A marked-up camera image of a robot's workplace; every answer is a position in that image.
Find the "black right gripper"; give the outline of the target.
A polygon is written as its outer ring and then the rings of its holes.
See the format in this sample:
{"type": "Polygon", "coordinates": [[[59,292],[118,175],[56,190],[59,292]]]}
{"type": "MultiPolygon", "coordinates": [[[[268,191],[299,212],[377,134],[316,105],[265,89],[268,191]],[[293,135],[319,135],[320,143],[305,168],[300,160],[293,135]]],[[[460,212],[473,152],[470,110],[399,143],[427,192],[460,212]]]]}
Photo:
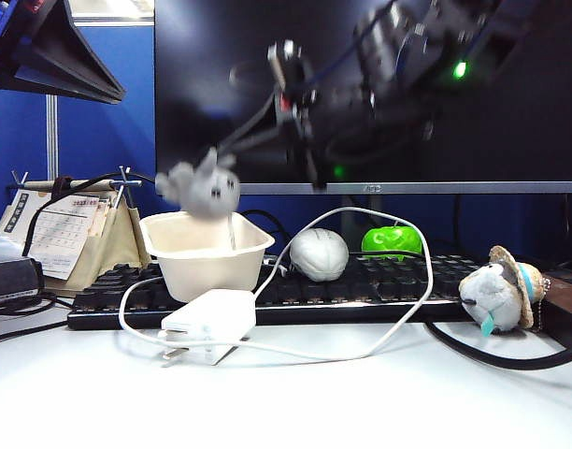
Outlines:
{"type": "Polygon", "coordinates": [[[278,84],[263,105],[228,137],[220,151],[286,152],[289,163],[316,189],[338,165],[373,165],[384,151],[413,138],[431,117],[428,107],[399,79],[402,44],[374,39],[353,45],[363,78],[330,92],[316,85],[301,50],[291,40],[268,50],[278,84]]]}

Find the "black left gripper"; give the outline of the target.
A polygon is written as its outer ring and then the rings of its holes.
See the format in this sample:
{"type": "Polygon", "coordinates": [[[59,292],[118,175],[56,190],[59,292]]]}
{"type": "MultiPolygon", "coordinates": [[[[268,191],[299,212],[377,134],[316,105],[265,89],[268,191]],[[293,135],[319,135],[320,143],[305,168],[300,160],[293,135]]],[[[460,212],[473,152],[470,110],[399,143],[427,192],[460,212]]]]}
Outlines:
{"type": "Polygon", "coordinates": [[[0,1],[0,89],[107,104],[125,93],[74,24],[67,1],[0,1]],[[33,36],[35,45],[21,45],[33,36]]]}

